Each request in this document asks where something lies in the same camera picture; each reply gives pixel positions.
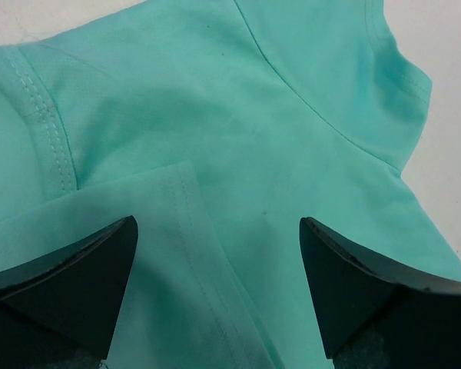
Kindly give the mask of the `mint green t-shirt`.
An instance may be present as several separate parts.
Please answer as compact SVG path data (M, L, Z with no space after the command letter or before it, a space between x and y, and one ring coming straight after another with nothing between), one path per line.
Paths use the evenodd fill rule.
M0 271L132 216L99 368L336 368L301 219L461 282L401 177L431 88L381 1L146 1L0 45Z

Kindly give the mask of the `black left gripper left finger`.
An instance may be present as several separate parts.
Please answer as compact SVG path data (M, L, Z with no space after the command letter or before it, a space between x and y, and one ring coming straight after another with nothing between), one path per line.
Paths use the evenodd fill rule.
M138 242L129 216L0 271L0 368L99 368Z

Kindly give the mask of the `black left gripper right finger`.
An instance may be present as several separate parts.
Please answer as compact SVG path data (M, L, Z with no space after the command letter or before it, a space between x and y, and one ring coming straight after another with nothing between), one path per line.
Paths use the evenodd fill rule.
M336 368L461 368L461 282L357 244L313 218L300 250Z

